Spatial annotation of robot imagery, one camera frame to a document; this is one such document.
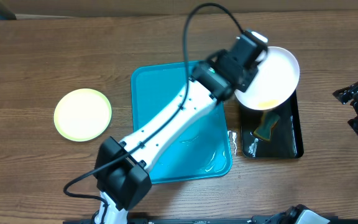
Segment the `white plate top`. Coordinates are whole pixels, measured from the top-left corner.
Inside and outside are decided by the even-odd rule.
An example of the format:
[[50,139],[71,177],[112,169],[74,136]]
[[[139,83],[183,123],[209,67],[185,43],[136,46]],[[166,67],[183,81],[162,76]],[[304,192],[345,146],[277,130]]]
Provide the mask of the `white plate top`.
[[281,47],[269,47],[267,58],[245,92],[235,91],[238,102],[252,110],[271,110],[284,103],[296,90],[300,66],[296,57]]

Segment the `yellow green sponge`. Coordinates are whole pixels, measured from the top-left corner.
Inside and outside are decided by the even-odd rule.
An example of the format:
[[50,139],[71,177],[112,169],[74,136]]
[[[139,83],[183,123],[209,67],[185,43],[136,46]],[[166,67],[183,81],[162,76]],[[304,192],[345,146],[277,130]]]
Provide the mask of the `yellow green sponge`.
[[253,132],[254,137],[263,141],[271,141],[273,130],[280,120],[280,116],[272,111],[265,111],[260,119],[260,124]]

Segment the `yellow plate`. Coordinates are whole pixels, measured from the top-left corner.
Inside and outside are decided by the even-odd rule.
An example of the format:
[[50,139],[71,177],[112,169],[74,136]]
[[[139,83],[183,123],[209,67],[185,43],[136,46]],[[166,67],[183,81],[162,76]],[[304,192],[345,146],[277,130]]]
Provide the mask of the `yellow plate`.
[[112,120],[112,106],[101,92],[81,88],[67,93],[57,104],[53,122],[58,133],[75,141],[90,141],[101,135]]

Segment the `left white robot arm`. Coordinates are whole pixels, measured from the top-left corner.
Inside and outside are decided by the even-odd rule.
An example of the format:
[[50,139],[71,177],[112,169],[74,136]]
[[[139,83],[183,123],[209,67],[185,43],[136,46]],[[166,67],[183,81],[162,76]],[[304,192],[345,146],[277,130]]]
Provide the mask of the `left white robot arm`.
[[213,53],[186,69],[185,86],[147,124],[120,141],[107,138],[100,145],[93,171],[101,201],[93,223],[126,223],[128,211],[151,189],[149,173],[159,157],[235,90],[246,91],[267,52],[231,49]]

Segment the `black water tray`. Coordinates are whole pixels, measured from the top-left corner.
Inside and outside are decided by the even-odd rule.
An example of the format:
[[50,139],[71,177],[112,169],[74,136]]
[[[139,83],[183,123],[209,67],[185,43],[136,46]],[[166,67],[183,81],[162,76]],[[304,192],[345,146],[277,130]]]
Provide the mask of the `black water tray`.
[[245,106],[239,107],[242,153],[253,159],[300,158],[304,153],[304,147],[296,93],[294,92],[278,107],[267,111],[272,111],[280,116],[270,142],[258,139],[253,135],[265,111],[252,110]]

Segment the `teal plastic tray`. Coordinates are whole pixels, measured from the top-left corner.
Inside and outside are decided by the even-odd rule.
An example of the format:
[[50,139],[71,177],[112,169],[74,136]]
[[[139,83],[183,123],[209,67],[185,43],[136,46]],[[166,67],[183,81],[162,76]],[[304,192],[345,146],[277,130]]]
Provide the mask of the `teal plastic tray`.
[[[157,115],[183,88],[184,64],[140,67],[131,76],[133,129]],[[223,105],[193,123],[167,148],[150,172],[153,184],[226,175],[232,167]]]

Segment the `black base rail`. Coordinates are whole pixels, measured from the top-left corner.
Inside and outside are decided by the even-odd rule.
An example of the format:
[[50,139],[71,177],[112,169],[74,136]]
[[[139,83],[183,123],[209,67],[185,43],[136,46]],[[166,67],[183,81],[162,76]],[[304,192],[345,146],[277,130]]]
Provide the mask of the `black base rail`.
[[[351,223],[358,224],[355,219],[339,219],[338,217],[327,217],[328,223]],[[63,224],[91,224],[94,221],[90,219],[63,221]],[[285,218],[283,213],[278,213],[273,216],[253,216],[252,218],[217,218],[207,220],[192,220],[192,219],[154,219],[148,220],[146,218],[131,218],[127,221],[128,224],[284,224],[295,223],[294,218]]]

